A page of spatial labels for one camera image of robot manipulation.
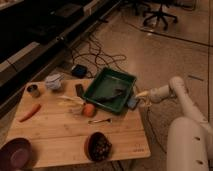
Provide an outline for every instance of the bowl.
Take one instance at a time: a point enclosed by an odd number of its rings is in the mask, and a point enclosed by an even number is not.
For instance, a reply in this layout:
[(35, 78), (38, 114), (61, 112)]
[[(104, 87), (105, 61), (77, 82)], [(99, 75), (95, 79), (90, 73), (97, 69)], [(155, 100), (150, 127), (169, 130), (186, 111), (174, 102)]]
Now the bowl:
[(16, 138), (7, 142), (0, 150), (0, 170), (22, 169), (31, 156), (30, 142), (25, 138)]
[(109, 157), (112, 144), (101, 132), (90, 135), (85, 142), (85, 154), (94, 162), (101, 162)]

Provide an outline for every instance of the small object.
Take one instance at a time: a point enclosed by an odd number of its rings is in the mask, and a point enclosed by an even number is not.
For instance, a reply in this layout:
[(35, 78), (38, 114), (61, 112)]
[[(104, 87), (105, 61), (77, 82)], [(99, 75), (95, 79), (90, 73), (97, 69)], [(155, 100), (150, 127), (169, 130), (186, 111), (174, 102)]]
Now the small object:
[(45, 85), (47, 89), (50, 90), (58, 90), (61, 88), (61, 79), (62, 76), (60, 74), (54, 74), (51, 76), (46, 77), (45, 79)]
[(7, 142), (0, 150), (0, 170), (22, 169), (31, 157), (31, 145), (25, 138)]
[(135, 98), (135, 95), (133, 94), (129, 98), (129, 100), (127, 101), (127, 106), (128, 106), (128, 108), (134, 110), (139, 102), (140, 102), (140, 99), (139, 98)]
[(19, 122), (24, 122), (24, 121), (28, 120), (28, 119), (31, 118), (33, 115), (35, 115), (35, 114), (39, 111), (40, 108), (41, 108), (41, 105), (40, 105), (40, 104), (35, 104), (35, 105), (32, 107), (32, 109), (31, 109), (26, 115), (24, 115), (23, 118), (21, 118), (21, 119), (19, 120)]
[(84, 109), (83, 105), (72, 106), (70, 108), (70, 112), (74, 115), (80, 115), (82, 114), (83, 109)]
[(82, 113), (84, 116), (93, 117), (95, 115), (95, 106), (91, 103), (86, 103)]
[(109, 122), (109, 123), (112, 123), (112, 119), (108, 118), (108, 119), (101, 119), (101, 120), (90, 120), (90, 121), (88, 121), (88, 124), (94, 124), (94, 123), (99, 123), (99, 122)]
[(36, 84), (32, 84), (27, 87), (27, 91), (33, 98), (37, 98), (40, 96), (40, 91), (38, 90), (38, 86)]
[(71, 74), (78, 78), (83, 78), (87, 74), (87, 67), (83, 65), (74, 65), (71, 70)]
[(101, 132), (90, 135), (84, 144), (86, 156), (95, 162), (106, 160), (111, 152), (112, 144)]
[(76, 103), (78, 105), (83, 105), (84, 104), (84, 101), (80, 97), (77, 97), (77, 96), (69, 97), (67, 95), (62, 95), (62, 96), (59, 96), (58, 98), (72, 101), (73, 103)]
[(77, 93), (77, 96), (82, 98), (83, 94), (84, 94), (84, 88), (82, 84), (76, 84), (75, 85), (75, 90)]

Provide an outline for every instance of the wooden board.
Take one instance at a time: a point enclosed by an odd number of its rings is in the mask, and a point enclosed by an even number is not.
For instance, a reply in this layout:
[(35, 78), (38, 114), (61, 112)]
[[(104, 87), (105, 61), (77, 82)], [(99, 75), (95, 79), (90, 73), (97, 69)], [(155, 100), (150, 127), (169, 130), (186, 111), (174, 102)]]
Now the wooden board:
[[(54, 93), (47, 90), (43, 82), (36, 82), (41, 96), (35, 99), (26, 90), (24, 91), (8, 132), (7, 141), (16, 137), (30, 140), (33, 148), (31, 167), (91, 162), (84, 153), (84, 143), (86, 138), (96, 131), (104, 133), (113, 145), (109, 160), (150, 156), (137, 109), (126, 110), (119, 116), (98, 109), (93, 118), (87, 118), (82, 115), (73, 115), (70, 113), (70, 107), (60, 105), (62, 100), (58, 96), (63, 94), (76, 96), (75, 84), (81, 83), (86, 89), (90, 82), (89, 79), (66, 80), (63, 81), (63, 91)], [(32, 118), (20, 123), (18, 120), (37, 103), (42, 105), (41, 109)], [(88, 124), (91, 119), (105, 118), (112, 118), (112, 123)]]

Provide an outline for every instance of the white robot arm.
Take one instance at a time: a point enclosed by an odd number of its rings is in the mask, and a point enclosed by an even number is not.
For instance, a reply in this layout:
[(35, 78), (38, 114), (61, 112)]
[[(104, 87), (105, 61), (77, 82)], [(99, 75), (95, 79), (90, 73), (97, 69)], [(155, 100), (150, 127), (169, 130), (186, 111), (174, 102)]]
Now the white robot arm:
[(169, 128), (167, 171), (208, 171), (208, 160), (213, 159), (213, 129), (189, 97), (183, 79), (173, 77), (168, 85), (139, 93), (136, 98), (148, 97), (160, 103), (172, 96), (179, 99), (183, 117)]

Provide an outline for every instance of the red chili pepper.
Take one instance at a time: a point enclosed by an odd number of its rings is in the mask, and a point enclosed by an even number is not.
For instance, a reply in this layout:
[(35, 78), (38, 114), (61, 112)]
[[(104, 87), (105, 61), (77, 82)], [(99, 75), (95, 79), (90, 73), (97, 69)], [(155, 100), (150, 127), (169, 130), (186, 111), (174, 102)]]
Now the red chili pepper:
[(19, 120), (19, 122), (24, 122), (27, 119), (31, 118), (34, 114), (36, 114), (39, 109), (41, 108), (40, 104), (35, 104), (32, 109), (23, 117)]

